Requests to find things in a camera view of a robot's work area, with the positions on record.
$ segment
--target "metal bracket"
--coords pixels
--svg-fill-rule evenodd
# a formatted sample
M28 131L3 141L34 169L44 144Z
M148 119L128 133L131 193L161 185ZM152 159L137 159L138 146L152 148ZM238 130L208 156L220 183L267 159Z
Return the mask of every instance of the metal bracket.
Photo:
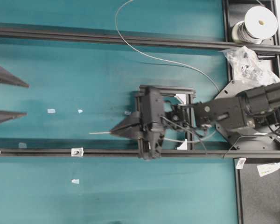
M84 154L84 149L83 148L72 148L71 149L71 156L72 157L80 157L82 158Z

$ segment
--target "bolt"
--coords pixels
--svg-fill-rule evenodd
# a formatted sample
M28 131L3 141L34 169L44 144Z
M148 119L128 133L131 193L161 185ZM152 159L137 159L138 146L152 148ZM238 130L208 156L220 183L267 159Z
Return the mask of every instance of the bolt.
M178 118L177 115L174 115L174 116L172 117L172 119L175 120L175 121L178 121L178 120L179 120L179 118Z
M209 106L206 106L205 108L204 108L204 110L205 110L205 112L210 112L210 107Z

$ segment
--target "electric cable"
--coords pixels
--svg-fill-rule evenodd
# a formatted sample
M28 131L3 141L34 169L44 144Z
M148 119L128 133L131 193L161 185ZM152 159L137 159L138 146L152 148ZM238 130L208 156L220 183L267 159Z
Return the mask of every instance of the electric cable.
M267 137L266 135L242 135L239 136L237 138L237 140L232 144L232 146L226 151L226 153L223 155L223 159L225 158L225 156L230 152L230 150L237 144L238 140L240 140L241 138L256 138L256 137Z
M277 133L276 130L274 131L274 130L271 128L271 126L270 126L270 124L269 124L267 118L265 118L265 120L266 120L266 124L267 124L268 128L271 130L271 132L280 137L280 134Z
M192 132L192 131L188 130L187 128L182 127L182 126L180 126L180 125L174 123L173 121L171 121L171 120L165 118L164 116L160 116L160 117L163 118L165 121L167 121L167 122L169 122L169 123L171 123L171 124L176 125L176 126L179 127L180 129L182 129L182 130L184 130L184 131L186 131L186 132L189 132L189 133L191 133L191 134L193 134L193 135L196 135L196 137L198 138L199 142L201 143L201 145L203 146L203 148L204 148L204 150L205 150L205 154L207 154L207 149L206 149L206 147L205 147L205 144L203 143L203 141L201 140L201 138L200 138L195 132Z
M265 7L264 4L262 4L259 0L256 0L261 6Z
M195 67L193 67L193 66L190 66L190 65L188 65L188 64L181 63L181 62L171 61L171 60L167 60L167 59L163 59L163 58L159 58L159 57L154 57L154 56L148 55L148 54L143 53L142 51L136 49L135 47L133 47L131 44L129 44L129 43L125 40L125 38L122 36L122 34L120 33L120 31L119 31L119 29L118 29L117 16L118 16L118 13L120 12L120 10L121 10L124 6L126 6L127 4L129 4L129 3L132 2L132 1L133 1L133 0L129 0L129 1L127 1L126 3L124 3L122 6L120 6L120 7L118 8L116 14L115 14L115 28L116 28L116 30L117 30L117 33L118 33L119 36L121 37L121 39L122 39L128 46L130 46L133 50L137 51L138 53L140 53L140 54L142 54L142 55L144 55L144 56L146 56L146 57L150 57L150 58L152 58L152 59L156 59L156 60L160 60L160 61L164 61L164 62L179 64L179 65L185 66L185 67L187 67L187 68L189 68L189 69L192 69L192 70L195 70L195 71L201 73L202 75L204 75L205 77L207 77L207 78L213 83L213 85L214 85L215 88L218 90L218 92L220 92L220 89L219 89L219 87L217 86L217 84L215 83L215 81L214 81L210 76L208 76L207 74L205 74L204 72L202 72L201 70L199 70L199 69L197 69L197 68L195 68Z
M212 132L211 134L201 138L202 141L204 140L207 140L209 139L210 137L212 137L216 132ZM169 138L164 138L164 140L167 140L167 141L172 141L172 142L180 142L180 143L183 143L184 141L182 140L175 140L175 139L169 139ZM187 141L188 143L198 143L200 142L199 140L194 140L194 141Z

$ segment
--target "black cable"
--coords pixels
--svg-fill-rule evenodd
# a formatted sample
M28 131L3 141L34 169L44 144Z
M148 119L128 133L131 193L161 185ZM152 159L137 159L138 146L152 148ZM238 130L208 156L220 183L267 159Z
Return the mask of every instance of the black cable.
M235 141L235 143L223 155L223 159L230 152L230 150L235 146L235 144L237 144L238 140L240 140L241 138L245 138L245 137L247 137L247 138L256 138L256 137L267 137L267 136L266 135L242 135L242 136L239 136L238 139Z
M176 125L177 127L179 127L180 129L184 130L185 132L189 132L189 133L191 133L191 134L193 134L193 135L196 135L196 137L198 138L198 140L200 141L201 145L203 146L203 148L204 148L204 150L205 150L205 154L207 155L207 149L206 149L206 147L205 147L205 144L203 143L203 141L201 140L201 138L200 138L195 132L192 132L192 131L188 130L187 128L184 128L184 127L182 127L182 126L180 126L180 125L174 123L173 121L171 121L171 120L165 118L164 116L160 116L160 117L163 118L165 121L167 121L167 122L169 122L169 123L171 123L171 124Z
M271 132L280 137L280 134L278 134L276 131L274 131L274 130L271 128L271 126L270 126L268 120L267 120L266 118L265 118L265 120L266 120L266 124L267 124L267 126L269 127L269 129L271 130Z

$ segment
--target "plastic bag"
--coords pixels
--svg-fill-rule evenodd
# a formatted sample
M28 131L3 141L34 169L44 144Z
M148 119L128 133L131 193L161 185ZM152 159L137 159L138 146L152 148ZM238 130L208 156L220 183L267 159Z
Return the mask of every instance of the plastic bag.
M246 46L222 52L233 68L235 80L250 84L252 82L255 86L280 82L280 79L261 63L257 54Z

